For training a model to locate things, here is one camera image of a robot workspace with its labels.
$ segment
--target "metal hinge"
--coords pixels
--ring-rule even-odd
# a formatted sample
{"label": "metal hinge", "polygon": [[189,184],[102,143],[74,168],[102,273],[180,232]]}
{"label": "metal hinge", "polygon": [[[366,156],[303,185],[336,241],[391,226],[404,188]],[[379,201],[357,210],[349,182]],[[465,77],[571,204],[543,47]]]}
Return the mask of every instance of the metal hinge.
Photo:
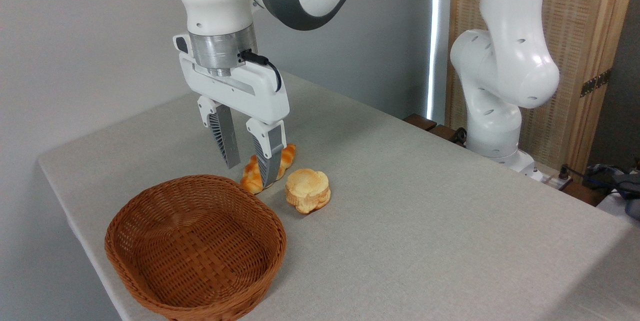
{"label": "metal hinge", "polygon": [[608,84],[611,79],[611,68],[606,70],[604,73],[597,75],[596,77],[590,79],[582,85],[582,91],[580,93],[580,97],[583,98],[588,94],[596,91],[601,88],[603,85]]}

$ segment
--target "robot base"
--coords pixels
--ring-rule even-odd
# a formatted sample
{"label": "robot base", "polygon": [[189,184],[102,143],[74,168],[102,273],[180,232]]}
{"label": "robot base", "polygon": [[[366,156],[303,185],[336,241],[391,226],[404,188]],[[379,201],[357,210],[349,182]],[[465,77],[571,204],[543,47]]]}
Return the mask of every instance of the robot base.
{"label": "robot base", "polygon": [[542,182],[542,172],[538,171],[533,157],[526,152],[517,150],[513,154],[505,157],[487,157],[487,159],[495,161],[498,164],[505,165],[511,170],[521,173],[524,176],[528,176],[533,180]]}

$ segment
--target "pastry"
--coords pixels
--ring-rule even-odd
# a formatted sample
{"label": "pastry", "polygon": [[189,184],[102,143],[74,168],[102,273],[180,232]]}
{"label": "pastry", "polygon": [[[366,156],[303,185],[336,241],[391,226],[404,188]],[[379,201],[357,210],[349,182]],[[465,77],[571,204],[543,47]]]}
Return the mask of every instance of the pastry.
{"label": "pastry", "polygon": [[329,178],[322,171],[297,170],[286,179],[285,196],[286,202],[300,214],[322,209],[331,199]]}
{"label": "pastry", "polygon": [[[287,169],[291,167],[291,164],[293,164],[293,159],[296,156],[296,146],[293,143],[286,144],[281,154],[280,167],[276,180],[280,180]],[[249,159],[249,164],[244,167],[240,186],[254,195],[263,191],[263,178],[260,176],[258,157],[256,157],[256,155],[252,155]]]}

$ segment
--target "wooden block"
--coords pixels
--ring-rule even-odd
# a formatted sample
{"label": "wooden block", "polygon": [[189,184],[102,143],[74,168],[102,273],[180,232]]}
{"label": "wooden block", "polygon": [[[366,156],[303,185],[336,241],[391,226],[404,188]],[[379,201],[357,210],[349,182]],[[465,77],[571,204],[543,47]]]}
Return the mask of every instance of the wooden block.
{"label": "wooden block", "polygon": [[602,200],[606,198],[605,195],[592,189],[586,188],[582,184],[574,181],[569,182],[569,184],[567,184],[564,189],[562,189],[562,192],[582,201],[583,203],[592,205],[593,207],[598,206],[598,204],[600,204]]}
{"label": "wooden block", "polygon": [[443,125],[437,125],[436,127],[429,130],[429,132],[438,137],[441,137],[442,139],[445,139],[446,141],[453,141],[456,136],[455,131]]}
{"label": "wooden block", "polygon": [[416,113],[412,113],[407,116],[407,118],[404,119],[404,122],[410,123],[411,125],[414,125],[414,127],[420,128],[424,131],[429,131],[438,125],[438,123],[432,120],[428,120],[427,118],[424,118],[420,116],[420,114]]}

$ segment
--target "woven panel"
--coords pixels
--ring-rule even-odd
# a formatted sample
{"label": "woven panel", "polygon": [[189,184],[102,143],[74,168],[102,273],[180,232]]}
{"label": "woven panel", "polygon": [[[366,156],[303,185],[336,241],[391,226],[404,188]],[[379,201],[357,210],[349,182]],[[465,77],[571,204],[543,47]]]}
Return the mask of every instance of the woven panel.
{"label": "woven panel", "polygon": [[[542,24],[553,60],[560,68],[560,84],[553,98],[537,109],[523,109],[520,148],[538,162],[558,168],[565,160],[580,90],[585,77],[585,55],[590,49],[592,23],[597,18],[598,0],[544,0]],[[451,36],[469,29],[484,29],[480,0],[452,0]],[[460,80],[448,76],[448,126],[465,127],[466,106]]]}

